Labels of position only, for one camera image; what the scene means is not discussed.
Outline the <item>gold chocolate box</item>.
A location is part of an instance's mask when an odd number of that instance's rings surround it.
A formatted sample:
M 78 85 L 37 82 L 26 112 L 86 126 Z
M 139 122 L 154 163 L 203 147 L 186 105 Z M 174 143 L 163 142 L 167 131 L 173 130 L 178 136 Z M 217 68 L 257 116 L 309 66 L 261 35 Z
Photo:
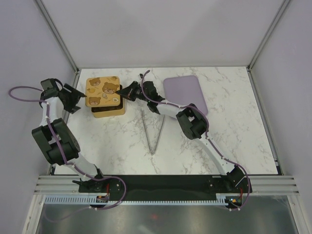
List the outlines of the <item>gold chocolate box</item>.
M 105 82 L 97 97 L 89 97 L 88 103 L 95 118 L 113 117 L 125 114 L 123 98 L 116 93 L 121 85 Z

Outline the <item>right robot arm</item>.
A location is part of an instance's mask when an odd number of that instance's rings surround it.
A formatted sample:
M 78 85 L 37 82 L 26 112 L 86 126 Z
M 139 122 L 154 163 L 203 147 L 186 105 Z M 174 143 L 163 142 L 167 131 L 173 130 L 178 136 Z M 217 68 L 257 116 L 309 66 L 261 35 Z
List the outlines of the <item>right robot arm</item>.
M 179 106 L 169 102 L 157 93 L 153 82 L 145 81 L 139 84 L 132 82 L 128 87 L 117 91 L 122 98 L 135 101 L 140 99 L 147 103 L 153 113 L 176 119 L 186 138 L 194 140 L 210 157 L 223 178 L 223 187 L 227 192 L 239 190 L 245 193 L 252 191 L 251 182 L 246 170 L 229 159 L 218 149 L 214 140 L 209 136 L 209 121 L 194 104 Z

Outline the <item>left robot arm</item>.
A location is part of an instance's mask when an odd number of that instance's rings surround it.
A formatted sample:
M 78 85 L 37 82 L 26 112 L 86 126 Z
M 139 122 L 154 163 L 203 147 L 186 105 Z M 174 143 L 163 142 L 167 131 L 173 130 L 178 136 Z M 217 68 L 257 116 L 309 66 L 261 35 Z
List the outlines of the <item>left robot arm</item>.
M 81 181 L 90 180 L 89 185 L 95 192 L 104 191 L 107 181 L 101 170 L 80 153 L 78 140 L 62 117 L 63 111 L 70 114 L 78 111 L 77 104 L 86 95 L 55 78 L 43 80 L 41 86 L 43 113 L 39 127 L 32 130 L 35 142 L 51 165 L 65 166 L 78 174 Z

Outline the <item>steel tray lid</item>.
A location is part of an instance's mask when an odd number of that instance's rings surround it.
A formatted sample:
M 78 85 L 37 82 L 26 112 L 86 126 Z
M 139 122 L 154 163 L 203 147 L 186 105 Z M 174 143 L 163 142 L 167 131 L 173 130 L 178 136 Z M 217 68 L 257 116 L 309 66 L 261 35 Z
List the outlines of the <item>steel tray lid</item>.
M 110 107 L 120 105 L 120 80 L 117 76 L 88 78 L 85 104 L 87 107 Z

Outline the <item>steel slotted tongs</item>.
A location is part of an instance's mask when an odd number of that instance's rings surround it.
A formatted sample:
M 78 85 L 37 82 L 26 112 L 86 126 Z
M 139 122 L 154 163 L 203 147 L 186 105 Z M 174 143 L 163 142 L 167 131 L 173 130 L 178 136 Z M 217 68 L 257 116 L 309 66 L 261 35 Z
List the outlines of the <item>steel slotted tongs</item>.
M 155 155 L 161 133 L 163 130 L 165 116 L 159 115 L 156 113 L 152 113 L 147 106 L 147 103 L 144 101 L 140 101 L 140 112 L 141 112 L 141 119 L 143 121 L 143 127 L 147 139 L 148 149 L 150 155 Z

